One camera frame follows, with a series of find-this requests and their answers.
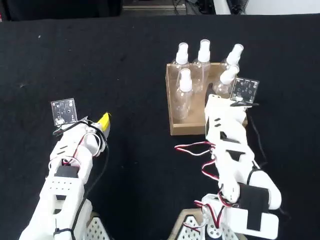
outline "yellow object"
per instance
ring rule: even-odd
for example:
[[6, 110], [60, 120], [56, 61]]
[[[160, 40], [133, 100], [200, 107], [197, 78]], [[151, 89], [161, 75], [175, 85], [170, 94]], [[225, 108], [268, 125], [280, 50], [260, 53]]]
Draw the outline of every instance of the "yellow object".
[[102, 118], [98, 121], [98, 124], [101, 124], [102, 131], [106, 131], [110, 125], [109, 113], [105, 113]]

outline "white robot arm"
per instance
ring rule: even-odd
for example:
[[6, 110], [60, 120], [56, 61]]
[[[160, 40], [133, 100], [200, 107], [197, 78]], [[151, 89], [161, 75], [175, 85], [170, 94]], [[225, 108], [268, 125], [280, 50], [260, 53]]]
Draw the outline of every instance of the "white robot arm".
[[206, 96], [206, 139], [215, 144], [211, 158], [219, 173], [218, 198], [209, 195], [202, 202], [220, 209], [221, 199], [229, 203], [222, 222], [233, 232], [275, 239], [278, 217], [268, 213], [280, 207], [282, 197], [269, 175], [260, 169], [247, 143], [242, 123], [245, 106], [215, 94]]
[[106, 138], [109, 128], [109, 116], [106, 113], [97, 123], [88, 123], [84, 119], [62, 125], [60, 132], [56, 132], [63, 136], [50, 154], [49, 174], [20, 240], [86, 239], [87, 223], [93, 208], [86, 199], [91, 188], [85, 192], [84, 185], [88, 181], [93, 158], [108, 148]]

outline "clear plastic bottle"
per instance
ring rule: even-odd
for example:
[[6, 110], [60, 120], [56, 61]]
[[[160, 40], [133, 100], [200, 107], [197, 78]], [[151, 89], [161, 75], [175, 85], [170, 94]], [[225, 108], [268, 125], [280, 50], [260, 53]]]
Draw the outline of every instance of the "clear plastic bottle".
[[192, 89], [195, 94], [202, 92], [210, 71], [210, 41], [200, 42], [198, 57], [192, 63]]
[[225, 70], [227, 70], [230, 66], [236, 65], [239, 66], [239, 60], [241, 58], [241, 53], [244, 50], [244, 46], [237, 43], [234, 45], [232, 51], [228, 54], [226, 59], [222, 61], [222, 65]]
[[232, 90], [232, 83], [236, 79], [236, 75], [239, 72], [239, 67], [236, 65], [230, 66], [229, 69], [225, 70], [217, 81], [213, 85], [213, 90], [216, 95], [224, 99], [230, 98], [231, 90]]
[[190, 110], [192, 97], [192, 80], [189, 69], [180, 71], [179, 87], [173, 98], [173, 118], [177, 120], [185, 119]]
[[178, 47], [175, 59], [172, 61], [174, 67], [172, 68], [172, 79], [176, 79], [176, 86], [179, 86], [180, 71], [181, 69], [189, 68], [188, 62], [188, 44], [181, 42]]

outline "wooden box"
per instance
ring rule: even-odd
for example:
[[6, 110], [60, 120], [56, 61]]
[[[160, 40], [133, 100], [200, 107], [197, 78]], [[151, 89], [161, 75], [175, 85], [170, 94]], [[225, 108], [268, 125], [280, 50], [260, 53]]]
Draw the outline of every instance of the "wooden box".
[[220, 63], [211, 63], [209, 77], [207, 82], [203, 86], [203, 91], [192, 96], [191, 107], [189, 115], [186, 119], [179, 121], [173, 118], [172, 102], [177, 90], [176, 81], [172, 76], [173, 65], [166, 65], [166, 94], [168, 101], [169, 122], [170, 122], [170, 134], [171, 135], [201, 135], [205, 134], [205, 95], [207, 86], [209, 83], [214, 83], [219, 79], [219, 76], [223, 72], [223, 68]]

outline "black table surface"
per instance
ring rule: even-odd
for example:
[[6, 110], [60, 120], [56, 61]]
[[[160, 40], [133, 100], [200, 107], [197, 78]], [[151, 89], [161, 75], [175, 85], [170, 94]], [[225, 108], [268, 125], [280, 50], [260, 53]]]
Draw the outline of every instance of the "black table surface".
[[[182, 209], [216, 193], [216, 182], [200, 171], [209, 156], [174, 150], [204, 136], [170, 136], [166, 100], [166, 63], [180, 42], [196, 58], [203, 38], [211, 41], [212, 62], [243, 44], [239, 75], [260, 81], [260, 106], [248, 114], [268, 158], [265, 171], [291, 216], [275, 212], [278, 239], [317, 238], [319, 21], [315, 14], [0, 23], [1, 239], [19, 237], [39, 200], [57, 141], [54, 100], [75, 98], [79, 118], [112, 115], [108, 169], [89, 199], [115, 240], [167, 239]], [[250, 122], [247, 132], [261, 163]], [[94, 160], [91, 180], [102, 165], [103, 158]]]

